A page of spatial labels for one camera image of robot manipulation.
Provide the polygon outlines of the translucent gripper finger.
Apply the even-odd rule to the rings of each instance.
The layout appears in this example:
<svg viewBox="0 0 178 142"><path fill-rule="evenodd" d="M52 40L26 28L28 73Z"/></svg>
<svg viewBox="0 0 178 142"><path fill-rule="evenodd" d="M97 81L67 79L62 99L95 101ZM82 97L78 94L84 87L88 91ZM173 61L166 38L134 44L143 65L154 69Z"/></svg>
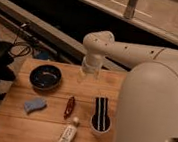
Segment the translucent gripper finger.
<svg viewBox="0 0 178 142"><path fill-rule="evenodd" d="M78 81L79 83L81 83L82 81L84 81L84 77L85 77L85 74L84 74L83 71L80 69L79 72L78 72L77 81Z"/></svg>
<svg viewBox="0 0 178 142"><path fill-rule="evenodd" d="M94 73L94 82L98 82L99 81L99 78L100 78L100 72L99 71L96 71Z"/></svg>

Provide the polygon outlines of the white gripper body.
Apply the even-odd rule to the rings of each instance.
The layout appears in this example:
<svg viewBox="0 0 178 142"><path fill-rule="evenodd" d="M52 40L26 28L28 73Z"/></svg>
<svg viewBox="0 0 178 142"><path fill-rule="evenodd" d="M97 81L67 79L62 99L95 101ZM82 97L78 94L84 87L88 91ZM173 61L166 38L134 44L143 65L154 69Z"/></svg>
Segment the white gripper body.
<svg viewBox="0 0 178 142"><path fill-rule="evenodd" d="M86 55L82 60L82 71L83 73L96 74L100 71L103 66L102 56L97 55Z"/></svg>

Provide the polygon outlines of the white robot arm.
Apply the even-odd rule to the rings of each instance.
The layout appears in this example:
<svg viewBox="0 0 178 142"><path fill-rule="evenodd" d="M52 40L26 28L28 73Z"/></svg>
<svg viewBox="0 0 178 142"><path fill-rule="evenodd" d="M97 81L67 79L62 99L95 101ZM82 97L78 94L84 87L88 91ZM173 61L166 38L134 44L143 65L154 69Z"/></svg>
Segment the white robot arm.
<svg viewBox="0 0 178 142"><path fill-rule="evenodd" d="M110 31L84 36L84 72L109 57L130 72L120 86L113 142L178 142L178 50L117 42Z"/></svg>

